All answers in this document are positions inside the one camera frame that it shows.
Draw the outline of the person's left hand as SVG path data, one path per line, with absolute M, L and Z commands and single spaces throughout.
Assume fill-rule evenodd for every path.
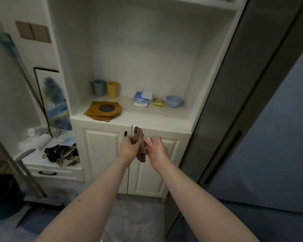
M 139 147 L 130 144 L 128 136 L 126 136 L 121 144 L 117 159 L 120 160 L 126 167 L 129 167 L 133 159 L 136 158 Z

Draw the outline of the person's right hand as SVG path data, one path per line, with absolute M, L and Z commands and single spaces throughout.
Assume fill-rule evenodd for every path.
M 169 162 L 170 156 L 167 147 L 162 142 L 162 138 L 143 137 L 147 149 L 147 156 L 155 171 L 159 172 L 165 163 Z

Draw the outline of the brown cloth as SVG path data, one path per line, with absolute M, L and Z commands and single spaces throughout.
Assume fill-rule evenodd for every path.
M 146 154 L 147 154 L 145 141 L 144 141 L 143 137 L 144 137 L 143 130 L 141 128 L 139 128 L 138 126 L 136 126 L 133 129 L 131 143 L 133 145 L 135 145 L 136 143 L 140 143 L 140 146 L 139 146 L 138 151 L 137 151 L 136 158 L 141 163 L 146 162 Z

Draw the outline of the person's right forearm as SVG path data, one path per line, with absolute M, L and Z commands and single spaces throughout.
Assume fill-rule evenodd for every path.
M 221 202 L 187 177 L 169 158 L 151 158 L 199 242 L 259 242 Z

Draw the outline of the blue tissue pack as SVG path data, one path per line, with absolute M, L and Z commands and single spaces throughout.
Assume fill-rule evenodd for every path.
M 133 104 L 135 106 L 143 106 L 147 107 L 149 105 L 149 101 L 153 98 L 153 92 L 144 90 L 144 91 L 137 91 L 134 96 Z

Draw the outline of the blue bowl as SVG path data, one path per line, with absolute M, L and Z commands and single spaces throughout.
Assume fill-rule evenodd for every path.
M 166 97 L 166 104 L 171 108 L 177 108 L 181 106 L 183 100 L 180 97 L 169 95 Z

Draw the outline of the orange folded cloth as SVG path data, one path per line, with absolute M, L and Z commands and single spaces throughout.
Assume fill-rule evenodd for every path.
M 110 113 L 100 112 L 98 107 L 103 104 L 112 104 L 116 107 L 116 110 Z M 118 102 L 93 101 L 90 107 L 83 114 L 94 120 L 110 122 L 112 119 L 117 118 L 121 114 L 121 110 L 122 108 Z

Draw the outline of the white cabinet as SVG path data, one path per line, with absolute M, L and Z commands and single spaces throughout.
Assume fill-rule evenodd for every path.
M 110 166 L 124 132 L 136 126 L 161 136 L 179 166 L 246 2 L 42 0 L 86 184 Z M 95 96 L 95 79 L 118 82 L 118 97 L 108 90 Z M 144 90 L 153 98 L 135 106 Z M 169 95 L 182 105 L 169 107 Z M 110 122 L 87 117 L 93 101 L 118 102 L 121 114 Z

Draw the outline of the yellow cup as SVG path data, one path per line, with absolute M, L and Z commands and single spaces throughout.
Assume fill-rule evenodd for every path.
M 119 94 L 119 83 L 116 81 L 107 81 L 107 90 L 109 98 L 117 98 Z

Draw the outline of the black bag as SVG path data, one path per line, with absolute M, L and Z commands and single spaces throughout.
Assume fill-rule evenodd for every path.
M 42 158 L 48 158 L 48 160 L 52 163 L 62 163 L 66 160 L 74 162 L 79 158 L 79 154 L 76 145 L 56 145 L 54 147 L 45 148 Z

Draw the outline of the white low drawer unit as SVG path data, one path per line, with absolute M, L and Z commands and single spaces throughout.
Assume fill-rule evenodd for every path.
M 26 165 L 28 170 L 33 175 L 33 177 L 84 182 L 85 178 L 84 178 L 82 166 L 79 161 L 73 166 L 60 167 L 57 163 L 50 162 L 48 158 L 45 159 L 42 158 L 45 148 L 54 147 L 61 142 L 62 139 L 52 139 L 50 142 L 47 143 L 46 146 L 44 146 L 44 148 L 41 151 L 36 150 L 29 156 L 25 157 L 23 159 L 23 163 Z M 38 174 L 39 171 L 44 171 L 45 173 L 57 172 L 57 175 L 56 176 L 39 175 Z

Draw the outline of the framed tree painting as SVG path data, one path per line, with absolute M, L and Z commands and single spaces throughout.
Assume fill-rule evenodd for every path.
M 49 133 L 52 138 L 64 138 L 73 128 L 66 102 L 62 78 L 58 70 L 33 68 L 40 92 Z

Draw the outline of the grey refrigerator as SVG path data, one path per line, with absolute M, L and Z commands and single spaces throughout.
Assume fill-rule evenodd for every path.
M 180 169 L 261 242 L 303 242 L 303 0 L 248 0 Z

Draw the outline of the dark teal bin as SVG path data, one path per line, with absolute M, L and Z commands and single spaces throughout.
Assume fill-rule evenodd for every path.
M 24 206 L 25 194 L 12 174 L 0 174 L 0 221 L 5 220 Z

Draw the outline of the brown wall switch panel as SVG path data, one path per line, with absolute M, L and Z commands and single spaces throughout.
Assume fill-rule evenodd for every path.
M 52 43 L 49 28 L 44 25 L 15 21 L 21 38 L 45 43 Z

